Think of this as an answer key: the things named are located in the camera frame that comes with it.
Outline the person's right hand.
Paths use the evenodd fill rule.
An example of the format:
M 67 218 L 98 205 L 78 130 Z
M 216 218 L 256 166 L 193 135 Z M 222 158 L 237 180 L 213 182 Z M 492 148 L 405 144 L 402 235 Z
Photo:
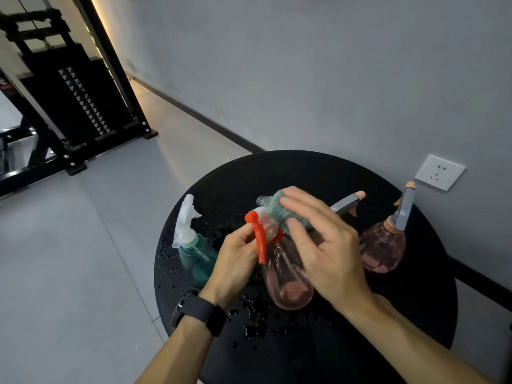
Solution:
M 306 219 L 324 242 L 315 245 L 310 239 L 309 259 L 302 260 L 305 271 L 317 292 L 342 315 L 341 309 L 372 294 L 364 275 L 359 237 L 340 217 Z

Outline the person's left hand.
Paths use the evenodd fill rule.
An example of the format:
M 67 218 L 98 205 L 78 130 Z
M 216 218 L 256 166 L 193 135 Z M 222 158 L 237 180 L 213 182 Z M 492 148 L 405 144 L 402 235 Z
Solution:
M 247 285 L 257 263 L 258 258 L 225 258 L 223 242 L 214 270 L 199 296 L 228 311 Z

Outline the green cleaning cloth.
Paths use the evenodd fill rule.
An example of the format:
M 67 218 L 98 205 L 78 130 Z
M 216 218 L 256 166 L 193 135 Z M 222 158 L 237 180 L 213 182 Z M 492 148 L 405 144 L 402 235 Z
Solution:
M 282 230 L 287 236 L 290 236 L 290 231 L 286 221 L 290 218 L 297 219 L 304 226 L 307 232 L 312 232 L 314 228 L 309 220 L 282 206 L 280 199 L 284 196 L 284 189 L 280 189 L 273 195 L 259 196 L 256 200 L 256 205 L 259 207 L 266 207 L 270 217 L 276 220 L 280 230 Z

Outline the pink spray bottle red trigger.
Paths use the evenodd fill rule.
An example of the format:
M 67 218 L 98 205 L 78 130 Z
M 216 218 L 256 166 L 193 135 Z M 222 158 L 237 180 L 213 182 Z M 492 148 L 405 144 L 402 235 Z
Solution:
M 248 212 L 245 220 L 253 227 L 258 262 L 273 302 L 288 311 L 304 308 L 310 303 L 314 288 L 295 243 L 285 236 L 264 206 Z

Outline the person's left forearm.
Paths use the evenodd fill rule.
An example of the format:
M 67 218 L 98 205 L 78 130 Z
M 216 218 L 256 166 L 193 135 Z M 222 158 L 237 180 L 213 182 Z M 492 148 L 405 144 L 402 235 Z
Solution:
M 213 338 L 205 323 L 184 316 L 134 384 L 197 384 Z

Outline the person's right forearm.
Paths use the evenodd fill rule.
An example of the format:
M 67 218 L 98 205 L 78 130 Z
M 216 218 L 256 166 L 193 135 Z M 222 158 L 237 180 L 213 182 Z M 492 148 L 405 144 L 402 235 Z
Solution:
M 342 315 L 407 384 L 494 384 L 423 333 L 377 294 L 341 309 Z

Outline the pink spray bottle grey nozzle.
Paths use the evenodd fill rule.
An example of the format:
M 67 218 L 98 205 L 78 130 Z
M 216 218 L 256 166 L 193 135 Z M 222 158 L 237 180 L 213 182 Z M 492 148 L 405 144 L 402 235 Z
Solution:
M 359 248 L 366 270 L 388 273 L 400 263 L 406 249 L 405 228 L 412 212 L 415 191 L 415 182 L 407 182 L 400 199 L 395 203 L 397 210 L 361 235 Z
M 366 193 L 364 191 L 357 191 L 348 195 L 342 200 L 339 200 L 333 204 L 330 209 L 342 219 L 347 215 L 351 215 L 351 218 L 355 219 L 357 218 L 357 206 L 365 197 Z M 316 230 L 310 232 L 309 235 L 315 245 L 320 245 L 322 242 L 324 242 L 322 236 Z

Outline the teal spray bottle clear trigger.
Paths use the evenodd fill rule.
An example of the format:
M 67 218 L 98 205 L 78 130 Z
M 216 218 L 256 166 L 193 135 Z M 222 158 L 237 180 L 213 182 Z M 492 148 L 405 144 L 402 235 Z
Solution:
M 194 196 L 186 194 L 177 216 L 171 245 L 178 250 L 191 284 L 198 288 L 207 284 L 219 254 L 210 241 L 192 227 L 193 220 L 201 217 L 202 214 L 195 209 Z

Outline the black smartwatch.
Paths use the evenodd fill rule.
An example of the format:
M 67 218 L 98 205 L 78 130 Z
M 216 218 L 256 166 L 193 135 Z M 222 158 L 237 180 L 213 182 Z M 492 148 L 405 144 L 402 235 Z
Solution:
M 227 322 L 226 312 L 219 305 L 199 297 L 197 290 L 190 290 L 182 296 L 173 312 L 172 329 L 176 329 L 184 316 L 193 317 L 204 323 L 214 337 L 219 337 Z

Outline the black weight stack gym machine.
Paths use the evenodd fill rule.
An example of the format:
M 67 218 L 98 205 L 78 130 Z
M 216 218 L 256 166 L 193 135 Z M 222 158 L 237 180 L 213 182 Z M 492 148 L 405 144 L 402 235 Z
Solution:
M 129 80 L 93 0 L 0 0 L 0 198 L 156 137 Z

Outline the white wall socket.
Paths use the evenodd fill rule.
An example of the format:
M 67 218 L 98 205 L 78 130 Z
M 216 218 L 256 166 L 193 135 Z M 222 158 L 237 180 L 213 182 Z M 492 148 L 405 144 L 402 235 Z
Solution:
M 466 167 L 429 154 L 419 168 L 415 179 L 442 191 L 448 191 Z

